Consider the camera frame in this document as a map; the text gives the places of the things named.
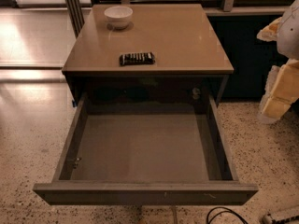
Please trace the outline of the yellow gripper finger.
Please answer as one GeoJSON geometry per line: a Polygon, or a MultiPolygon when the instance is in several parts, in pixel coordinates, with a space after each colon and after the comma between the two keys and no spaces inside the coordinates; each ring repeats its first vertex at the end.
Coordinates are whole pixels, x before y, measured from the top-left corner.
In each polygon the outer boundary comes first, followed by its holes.
{"type": "Polygon", "coordinates": [[[280,22],[281,17],[270,22],[262,30],[259,31],[259,33],[257,34],[257,38],[265,42],[276,41],[278,39],[280,22]]]}
{"type": "Polygon", "coordinates": [[[299,61],[289,59],[281,67],[273,65],[261,100],[261,115],[279,120],[299,99],[299,61]]]}

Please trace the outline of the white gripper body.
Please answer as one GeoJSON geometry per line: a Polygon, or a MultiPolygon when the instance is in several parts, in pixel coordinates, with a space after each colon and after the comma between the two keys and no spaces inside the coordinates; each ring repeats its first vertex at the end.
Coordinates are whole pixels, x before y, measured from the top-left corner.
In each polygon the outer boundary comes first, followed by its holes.
{"type": "Polygon", "coordinates": [[[289,59],[299,60],[299,0],[294,0],[281,17],[277,48],[289,59]]]}

